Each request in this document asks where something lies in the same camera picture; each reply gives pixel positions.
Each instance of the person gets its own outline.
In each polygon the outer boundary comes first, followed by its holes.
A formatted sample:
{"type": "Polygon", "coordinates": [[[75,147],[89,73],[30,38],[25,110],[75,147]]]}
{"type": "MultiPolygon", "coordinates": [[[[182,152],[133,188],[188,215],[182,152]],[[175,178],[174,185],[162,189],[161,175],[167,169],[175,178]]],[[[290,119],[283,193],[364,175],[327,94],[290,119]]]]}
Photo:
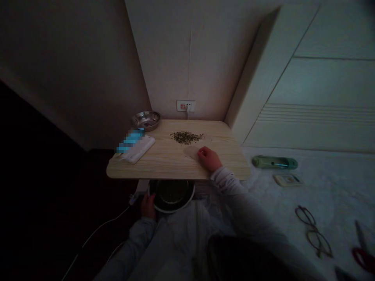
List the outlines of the person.
{"type": "Polygon", "coordinates": [[[214,189],[229,210],[225,235],[201,200],[156,221],[155,194],[144,195],[142,217],[129,239],[95,277],[101,280],[325,280],[272,223],[218,155],[198,151],[214,189]]]}

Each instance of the red scissors handle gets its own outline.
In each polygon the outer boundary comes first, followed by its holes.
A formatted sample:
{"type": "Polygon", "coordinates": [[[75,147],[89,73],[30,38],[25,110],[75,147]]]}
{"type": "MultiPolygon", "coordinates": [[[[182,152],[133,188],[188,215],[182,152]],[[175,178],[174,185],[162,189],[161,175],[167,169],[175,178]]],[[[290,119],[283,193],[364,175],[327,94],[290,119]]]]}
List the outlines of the red scissors handle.
{"type": "Polygon", "coordinates": [[[361,248],[353,248],[352,254],[355,261],[366,271],[375,274],[375,257],[367,254],[361,248]]]}

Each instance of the charging cable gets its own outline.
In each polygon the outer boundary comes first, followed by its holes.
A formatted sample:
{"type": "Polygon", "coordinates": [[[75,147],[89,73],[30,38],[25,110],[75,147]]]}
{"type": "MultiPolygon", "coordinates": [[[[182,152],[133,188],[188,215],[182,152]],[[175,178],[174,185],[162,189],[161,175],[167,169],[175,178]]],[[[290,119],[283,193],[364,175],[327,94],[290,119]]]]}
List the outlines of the charging cable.
{"type": "MultiPolygon", "coordinates": [[[[95,234],[95,232],[97,232],[97,231],[99,230],[99,228],[101,228],[102,226],[106,225],[106,224],[109,223],[109,222],[112,222],[112,221],[115,221],[116,219],[118,219],[123,213],[126,212],[126,210],[129,209],[130,206],[132,206],[132,205],[135,203],[135,201],[137,201],[137,198],[138,198],[139,195],[140,195],[139,192],[136,192],[135,194],[131,194],[131,195],[130,195],[130,200],[129,200],[129,206],[128,206],[125,210],[123,210],[122,213],[119,214],[117,217],[115,217],[114,219],[111,219],[111,220],[109,220],[109,221],[106,221],[105,223],[101,224],[97,229],[95,229],[95,231],[89,236],[89,238],[87,238],[86,242],[83,243],[83,245],[82,245],[82,247],[81,247],[81,250],[82,250],[83,247],[87,244],[87,242],[89,242],[90,238],[95,234]]],[[[109,256],[109,259],[107,260],[107,262],[112,258],[112,255],[115,253],[115,251],[116,251],[116,250],[117,250],[117,249],[118,249],[123,243],[124,243],[124,242],[122,242],[119,246],[116,247],[116,249],[115,249],[115,250],[112,252],[112,254],[109,256]]],[[[75,263],[77,257],[78,257],[78,254],[75,255],[75,258],[73,259],[73,262],[72,262],[71,265],[69,266],[68,270],[66,271],[66,273],[65,273],[65,275],[64,275],[64,277],[62,278],[61,281],[64,281],[64,279],[65,279],[65,277],[68,275],[68,273],[69,273],[71,267],[72,267],[73,264],[75,263]]]]}
{"type": "Polygon", "coordinates": [[[187,116],[188,116],[187,119],[189,120],[189,111],[190,111],[191,105],[187,104],[186,106],[187,106],[186,112],[188,113],[187,114],[187,116]]]}

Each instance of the dark floor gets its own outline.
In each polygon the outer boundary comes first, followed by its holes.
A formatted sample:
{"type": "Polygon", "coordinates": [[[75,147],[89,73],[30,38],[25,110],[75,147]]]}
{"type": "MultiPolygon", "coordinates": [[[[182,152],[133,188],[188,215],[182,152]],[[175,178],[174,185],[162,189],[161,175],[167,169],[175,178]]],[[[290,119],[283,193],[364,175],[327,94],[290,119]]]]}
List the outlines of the dark floor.
{"type": "Polygon", "coordinates": [[[105,169],[113,151],[91,151],[77,180],[73,183],[75,196],[66,194],[66,204],[71,209],[55,213],[53,230],[59,239],[44,240],[48,248],[53,246],[55,272],[53,279],[60,280],[74,256],[79,257],[66,280],[92,280],[105,264],[113,250],[127,239],[129,228],[140,218],[140,200],[116,221],[98,230],[80,251],[89,235],[103,222],[117,217],[129,205],[129,195],[134,193],[137,180],[113,180],[105,169]]]}
{"type": "Polygon", "coordinates": [[[92,280],[140,217],[139,202],[80,248],[127,208],[137,181],[108,178],[113,150],[84,151],[1,81],[0,93],[2,279],[60,281],[79,252],[66,280],[92,280]]]}
{"type": "Polygon", "coordinates": [[[18,262],[9,280],[61,280],[77,253],[65,280],[92,280],[112,251],[127,239],[129,228],[140,218],[140,200],[98,230],[80,250],[98,226],[127,208],[129,195],[136,189],[137,180],[107,177],[105,169],[112,155],[111,150],[89,152],[77,178],[55,201],[34,210],[25,220],[17,245],[18,262]]]}

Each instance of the dark hair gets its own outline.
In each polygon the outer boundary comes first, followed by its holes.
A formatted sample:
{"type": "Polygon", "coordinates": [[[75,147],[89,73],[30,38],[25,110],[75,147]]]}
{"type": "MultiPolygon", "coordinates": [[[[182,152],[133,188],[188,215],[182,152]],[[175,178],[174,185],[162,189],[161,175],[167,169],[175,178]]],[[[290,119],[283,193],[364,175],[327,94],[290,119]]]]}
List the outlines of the dark hair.
{"type": "Polygon", "coordinates": [[[208,270],[213,281],[296,280],[269,250],[247,238],[214,235],[207,246],[208,270]]]}

